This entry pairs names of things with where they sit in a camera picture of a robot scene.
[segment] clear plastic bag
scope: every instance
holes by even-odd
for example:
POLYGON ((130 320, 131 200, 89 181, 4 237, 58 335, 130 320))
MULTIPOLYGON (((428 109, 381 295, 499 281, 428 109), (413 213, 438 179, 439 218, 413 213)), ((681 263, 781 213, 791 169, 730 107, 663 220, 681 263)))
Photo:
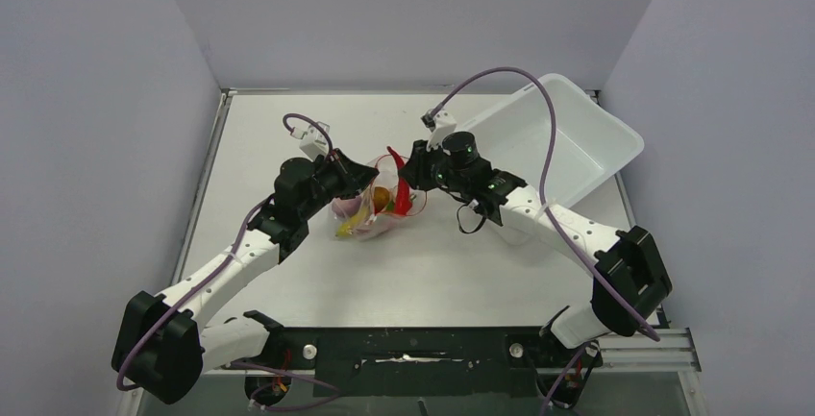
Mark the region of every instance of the clear plastic bag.
POLYGON ((351 200, 332 201, 331 211, 337 221, 336 236, 364 240, 387 232, 409 217, 422 212, 428 202, 427 192, 413 190, 399 180, 395 152, 368 163, 380 171, 362 193, 351 200))

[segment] metal frame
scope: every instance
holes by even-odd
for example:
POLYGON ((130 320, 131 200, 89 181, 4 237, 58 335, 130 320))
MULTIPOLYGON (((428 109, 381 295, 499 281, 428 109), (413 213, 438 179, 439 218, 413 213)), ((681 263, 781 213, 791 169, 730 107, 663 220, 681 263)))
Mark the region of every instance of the metal frame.
MULTIPOLYGON (((444 93, 444 87, 441 87, 438 92, 444 93)), ((216 113, 215 121, 210 135, 210 143, 208 146, 207 156, 205 158, 204 167, 202 169, 201 178, 196 189, 193 206, 190 212, 187 229, 185 232, 184 244, 178 256, 175 271, 171 283, 178 282, 185 269, 186 257, 189 252, 189 247, 192 241, 192 236, 195 232, 195 227, 201 212, 201 206, 204 201, 204 196, 207 191, 207 186, 210 180, 212 166, 214 164, 215 156, 217 155, 218 145, 223 134, 226 120, 229 115, 229 109, 233 98, 238 94, 314 94, 314 93, 337 93, 337 91, 291 91, 285 88, 281 89, 248 89, 248 90, 224 90, 218 110, 216 113)), ((348 93, 384 93, 384 91, 344 91, 348 93)), ((433 91, 391 91, 387 93, 428 93, 433 91)), ((598 91, 586 91, 586 95, 590 97, 595 103, 599 104, 598 91)), ((635 225, 633 212, 630 206, 628 193, 620 173, 614 176, 617 188, 623 199, 626 216, 630 225, 635 225)), ((659 312, 660 324, 667 327, 669 322, 664 315, 664 312, 659 312)), ((679 381, 682 386, 682 391, 688 405, 688 410, 692 416, 707 416, 707 408, 704 402, 704 395, 701 391, 700 380, 698 372, 701 371, 699 358, 696 354, 696 349, 693 344, 691 333, 689 329, 663 329, 660 330, 660 335, 663 337, 662 341, 654 343, 653 341, 641 336, 639 334, 631 338, 620 337, 616 335, 608 335, 600 339, 600 347, 604 353, 604 366, 597 368, 595 373, 636 373, 636 372, 665 372, 665 373, 678 373, 679 381)), ((562 371, 560 368, 538 368, 539 373, 556 374, 562 371)), ((299 370, 304 375, 311 375, 313 370, 299 370)), ((235 370, 213 370, 207 373, 208 375, 243 375, 243 376, 261 376, 266 373, 260 371, 235 371, 235 370)), ((144 392, 141 389, 127 392, 122 394, 122 399, 118 407, 117 415, 119 416, 136 416, 138 408, 144 397, 144 392)))

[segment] bag of toy fruit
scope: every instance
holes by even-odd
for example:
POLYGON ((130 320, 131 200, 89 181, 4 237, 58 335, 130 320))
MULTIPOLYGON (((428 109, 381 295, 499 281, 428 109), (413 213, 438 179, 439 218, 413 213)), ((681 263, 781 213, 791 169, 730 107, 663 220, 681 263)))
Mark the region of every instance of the bag of toy fruit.
POLYGON ((428 195, 413 190, 398 171, 408 159, 390 147, 388 153, 368 163, 380 171, 379 176, 360 195, 351 200, 332 201, 333 217, 339 225, 336 236, 366 239, 387 232, 402 220, 420 213, 428 195))

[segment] bolt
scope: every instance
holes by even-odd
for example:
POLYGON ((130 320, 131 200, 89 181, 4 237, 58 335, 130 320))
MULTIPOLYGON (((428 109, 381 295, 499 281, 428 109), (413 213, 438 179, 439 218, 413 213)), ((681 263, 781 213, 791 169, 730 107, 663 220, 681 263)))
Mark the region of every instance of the bolt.
POLYGON ((509 354, 514 356, 515 358, 521 358, 522 356, 524 356, 524 346, 518 344, 517 342, 515 344, 512 344, 511 346, 509 346, 509 354))
POLYGON ((314 360, 317 356, 317 347, 313 344, 306 344, 303 347, 303 358, 306 360, 314 360))

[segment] white plastic container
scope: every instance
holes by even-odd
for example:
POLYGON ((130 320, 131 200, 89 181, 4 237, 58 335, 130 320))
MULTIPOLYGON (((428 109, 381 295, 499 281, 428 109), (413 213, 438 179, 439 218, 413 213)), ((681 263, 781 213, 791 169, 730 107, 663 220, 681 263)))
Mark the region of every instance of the white plastic container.
MULTIPOLYGON (((642 152, 642 137, 601 109, 566 77, 539 79, 555 105, 557 136, 546 180, 546 199, 570 207, 642 152)), ((533 84, 524 86, 459 129, 476 136, 493 167, 538 188, 549 145, 549 111, 533 84)))

